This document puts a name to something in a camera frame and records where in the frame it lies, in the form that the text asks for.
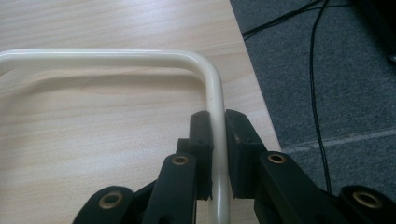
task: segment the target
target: white handle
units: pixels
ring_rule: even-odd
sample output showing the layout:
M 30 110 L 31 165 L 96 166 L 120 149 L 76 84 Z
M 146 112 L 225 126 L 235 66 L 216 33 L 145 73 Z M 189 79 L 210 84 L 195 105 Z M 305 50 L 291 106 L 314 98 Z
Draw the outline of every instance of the white handle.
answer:
M 227 143 L 219 72 L 203 56 L 184 50 L 150 49 L 16 49 L 0 52 L 0 76 L 22 66 L 146 66 L 183 68 L 200 75 L 206 88 L 213 131 L 213 201 L 209 223 L 230 223 Z

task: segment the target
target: cable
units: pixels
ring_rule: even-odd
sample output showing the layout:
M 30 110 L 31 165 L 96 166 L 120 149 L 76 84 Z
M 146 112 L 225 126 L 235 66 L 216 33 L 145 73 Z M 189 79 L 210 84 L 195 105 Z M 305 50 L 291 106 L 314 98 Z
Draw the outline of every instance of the cable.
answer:
M 315 129 L 317 131 L 317 138 L 318 138 L 318 143 L 319 143 L 319 149 L 320 149 L 320 154 L 322 158 L 322 163 L 323 163 L 323 171 L 324 171 L 324 177 L 326 180 L 326 190 L 328 193 L 332 194 L 332 184 L 330 180 L 330 173 L 329 173 L 329 166 L 327 164 L 327 158 L 326 158 L 326 151 L 323 146 L 323 141 L 320 133 L 320 126 L 319 126 L 319 119 L 318 119 L 318 111 L 317 111 L 317 99 L 316 99 L 316 94 L 315 94 L 315 80 L 314 80 L 314 46 L 315 46 L 315 34 L 317 32 L 317 27 L 320 21 L 320 18 L 323 14 L 323 11 L 327 4 L 329 3 L 329 0 L 325 0 L 323 3 L 323 6 L 320 8 L 320 12 L 317 16 L 317 19 L 315 20 L 314 26 L 312 27 L 312 33 L 311 33 L 311 47 L 310 47 L 310 52 L 309 52 L 309 77 L 310 77 L 310 83 L 311 83 L 311 105 L 312 105 L 312 113 L 314 114 L 314 121 L 315 121 Z
M 286 20 L 290 19 L 293 16 L 297 16 L 297 15 L 303 14 L 303 13 L 308 12 L 308 11 L 321 9 L 321 7 L 309 8 L 309 7 L 312 7 L 314 4 L 318 3 L 319 1 L 315 1 L 315 2 L 312 2 L 310 4 L 307 4 L 307 5 L 301 7 L 299 9 L 297 9 L 297 10 L 290 11 L 290 12 L 284 14 L 283 16 L 280 16 L 280 17 L 278 17 L 278 18 L 276 18 L 276 19 L 274 19 L 272 21 L 268 21 L 265 24 L 262 24 L 262 25 L 260 25 L 258 27 L 255 27 L 253 29 L 247 30 L 244 33 L 242 33 L 242 37 L 244 37 L 244 40 L 247 41 L 251 37 L 253 37 L 255 34 L 257 34 L 258 32 L 260 32 L 262 30 L 265 30 L 265 29 L 268 29 L 270 27 L 276 26 L 276 25 L 282 23 L 283 21 L 286 21 Z M 330 7 L 351 7 L 353 5 L 354 4 L 351 3 L 351 4 L 344 4 L 344 5 L 326 6 L 326 8 L 330 8 Z

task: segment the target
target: wood grain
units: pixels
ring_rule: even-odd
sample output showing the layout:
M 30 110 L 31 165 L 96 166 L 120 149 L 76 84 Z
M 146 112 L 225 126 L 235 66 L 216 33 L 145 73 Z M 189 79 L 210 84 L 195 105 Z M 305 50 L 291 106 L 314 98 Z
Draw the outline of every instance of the wood grain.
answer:
M 219 70 L 226 108 L 280 150 L 231 5 L 204 1 L 1 1 L 0 50 L 187 49 Z M 0 78 L 0 223 L 71 223 L 97 190 L 157 178 L 190 115 L 205 109 L 184 70 L 21 68 Z M 197 223 L 206 223 L 199 202 Z M 257 223 L 232 200 L 232 223 Z

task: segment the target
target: floor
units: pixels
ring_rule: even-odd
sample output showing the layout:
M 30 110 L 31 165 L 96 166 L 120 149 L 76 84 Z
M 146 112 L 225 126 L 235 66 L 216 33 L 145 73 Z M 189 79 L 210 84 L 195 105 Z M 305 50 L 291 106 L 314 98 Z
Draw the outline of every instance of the floor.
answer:
M 231 3 L 245 32 L 308 1 Z M 318 10 L 297 15 L 245 43 L 282 150 L 325 189 L 309 84 L 317 15 Z M 356 6 L 326 8 L 315 43 L 318 117 L 333 194 L 363 185 L 396 201 L 396 65 L 387 62 L 387 48 Z

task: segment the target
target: wooden table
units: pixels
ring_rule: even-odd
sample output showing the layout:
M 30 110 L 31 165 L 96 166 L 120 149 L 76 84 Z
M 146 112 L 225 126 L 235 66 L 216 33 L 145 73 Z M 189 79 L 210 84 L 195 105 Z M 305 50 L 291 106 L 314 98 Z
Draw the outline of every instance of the wooden table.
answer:
M 0 50 L 186 49 L 219 70 L 226 108 L 280 150 L 226 0 L 2 1 Z M 156 179 L 205 90 L 179 69 L 21 68 L 0 79 L 0 223 L 71 223 L 97 190 Z M 197 223 L 206 223 L 206 202 Z M 232 223 L 257 223 L 231 200 Z

